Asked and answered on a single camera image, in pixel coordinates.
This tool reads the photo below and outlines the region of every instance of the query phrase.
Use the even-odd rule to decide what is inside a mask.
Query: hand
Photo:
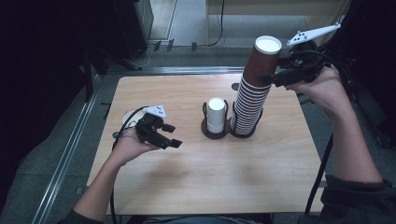
[[[313,82],[299,82],[286,89],[304,93],[320,105],[330,118],[349,110],[350,102],[338,73],[329,67],[323,67]]]
[[[123,166],[128,161],[134,160],[141,154],[156,149],[159,148],[152,144],[141,143],[136,136],[136,130],[129,129],[122,135],[116,147],[113,149],[110,159],[117,165]]]

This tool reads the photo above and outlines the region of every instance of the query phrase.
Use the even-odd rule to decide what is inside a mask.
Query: white cup
[[[214,97],[207,103],[207,130],[211,133],[221,133],[224,130],[225,102]]]

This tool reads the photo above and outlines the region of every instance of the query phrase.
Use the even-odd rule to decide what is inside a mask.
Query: wooden table
[[[302,212],[319,157],[293,91],[270,90],[256,132],[247,139],[202,134],[202,105],[218,96],[231,105],[240,74],[123,77],[108,114],[88,185],[110,154],[127,111],[164,105],[168,138],[183,141],[125,165],[115,186],[116,213],[224,214]],[[319,189],[312,211],[322,207]]]

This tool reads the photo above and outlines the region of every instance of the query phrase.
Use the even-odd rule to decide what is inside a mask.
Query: black cable
[[[311,211],[311,206],[312,202],[314,201],[315,195],[317,194],[318,187],[321,181],[321,178],[323,177],[324,174],[324,169],[326,168],[327,161],[329,160],[330,153],[332,152],[332,135],[330,136],[329,142],[327,143],[326,150],[324,151],[323,154],[323,159],[320,163],[320,167],[318,170],[318,175],[317,179],[315,180],[314,186],[311,189],[311,193],[309,194],[308,202],[306,203],[306,208],[305,208],[305,215],[309,215],[309,212]]]
[[[221,3],[221,17],[220,17],[220,29],[221,30],[220,30],[219,39],[215,43],[212,43],[209,45],[198,45],[197,47],[213,47],[213,46],[217,45],[219,43],[219,41],[221,40],[222,34],[223,34],[224,1],[225,0],[222,0],[222,3]]]
[[[138,109],[136,109],[136,111],[134,111],[134,113],[132,113],[127,120],[125,120],[125,122],[122,124],[119,134],[116,137],[116,140],[113,143],[113,148],[111,150],[114,150],[114,148],[116,147],[117,143],[119,142],[123,131],[125,131],[125,126],[129,123],[129,120],[131,120],[131,118],[134,117],[135,114],[137,114],[137,112],[141,111],[142,109],[146,108],[147,106],[142,106]],[[114,207],[114,188],[113,191],[111,192],[111,196],[110,196],[110,210],[111,210],[111,218],[113,219],[113,224],[117,224],[117,217],[116,217],[116,209]]]
[[[318,55],[324,59],[326,59],[329,63],[332,63],[332,65],[334,65],[334,67],[338,70],[338,72],[340,72],[340,66],[338,64],[338,62],[336,60],[334,60],[332,57],[327,56],[324,53],[321,53],[319,51],[316,50],[302,50],[302,51],[296,51],[293,52],[293,54],[315,54]]]

